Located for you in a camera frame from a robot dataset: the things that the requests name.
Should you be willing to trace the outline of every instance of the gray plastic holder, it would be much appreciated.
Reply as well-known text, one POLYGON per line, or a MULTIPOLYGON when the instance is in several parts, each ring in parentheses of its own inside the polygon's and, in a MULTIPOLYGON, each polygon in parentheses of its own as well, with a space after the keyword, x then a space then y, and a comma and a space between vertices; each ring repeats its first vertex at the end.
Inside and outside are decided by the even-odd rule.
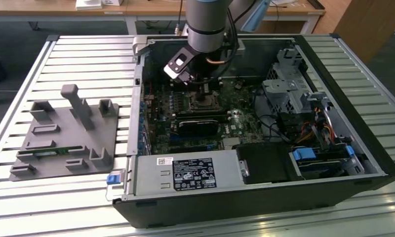
POLYGON ((72 107, 53 108, 48 101, 33 103, 33 121, 11 169, 11 181, 112 170, 119 105, 103 99, 90 106, 78 90, 74 84, 62 88, 72 107))

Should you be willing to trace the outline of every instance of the power supply label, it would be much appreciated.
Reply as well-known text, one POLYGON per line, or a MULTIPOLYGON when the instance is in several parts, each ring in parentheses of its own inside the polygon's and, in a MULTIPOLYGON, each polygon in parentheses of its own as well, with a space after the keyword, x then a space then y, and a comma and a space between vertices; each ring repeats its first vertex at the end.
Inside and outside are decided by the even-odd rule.
POLYGON ((212 158, 172 161, 176 191, 216 188, 212 158))

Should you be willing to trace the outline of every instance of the white box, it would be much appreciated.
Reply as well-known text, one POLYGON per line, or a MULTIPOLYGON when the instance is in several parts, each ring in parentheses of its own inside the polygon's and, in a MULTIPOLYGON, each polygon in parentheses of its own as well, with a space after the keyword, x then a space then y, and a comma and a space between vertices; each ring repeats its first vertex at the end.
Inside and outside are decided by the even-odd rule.
POLYGON ((102 0, 104 5, 119 6, 122 5, 123 0, 102 0))
POLYGON ((76 10, 102 9, 103 5, 100 0, 76 0, 76 10))

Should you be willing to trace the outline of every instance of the green circuit board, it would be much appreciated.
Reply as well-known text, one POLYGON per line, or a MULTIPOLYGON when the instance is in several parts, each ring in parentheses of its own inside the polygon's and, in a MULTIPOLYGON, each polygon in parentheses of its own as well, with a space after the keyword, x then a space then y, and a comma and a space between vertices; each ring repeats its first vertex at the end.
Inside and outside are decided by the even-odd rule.
POLYGON ((150 119, 154 130, 151 140, 152 154, 170 154, 195 151, 224 150, 223 139, 239 138, 240 143, 256 143, 263 141, 261 123, 255 117, 251 106, 254 88, 238 85, 236 79, 224 79, 223 86, 214 91, 216 107, 228 112, 230 118, 219 123, 218 131, 214 136, 182 138, 172 129, 176 119, 171 117, 172 113, 191 109, 191 99, 187 92, 172 92, 163 88, 155 93, 159 116, 150 119), (171 106, 172 98, 178 98, 178 107, 171 106))

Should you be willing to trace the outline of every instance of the aluminum slotted table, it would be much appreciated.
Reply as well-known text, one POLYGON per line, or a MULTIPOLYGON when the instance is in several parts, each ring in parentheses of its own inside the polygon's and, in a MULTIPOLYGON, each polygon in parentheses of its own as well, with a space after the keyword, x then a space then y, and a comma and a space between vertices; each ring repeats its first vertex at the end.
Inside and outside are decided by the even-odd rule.
MULTIPOLYGON (((341 39, 306 36, 343 92, 395 161, 395 98, 341 39)), ((335 207, 158 229, 135 229, 111 206, 107 174, 11 182, 36 100, 70 106, 64 84, 78 84, 88 104, 111 98, 120 108, 115 169, 127 158, 134 85, 134 36, 66 36, 45 43, 0 124, 0 236, 379 236, 395 235, 395 182, 335 207)), ((314 75, 318 90, 322 85, 314 75)), ((123 190, 114 190, 116 197, 123 190)))

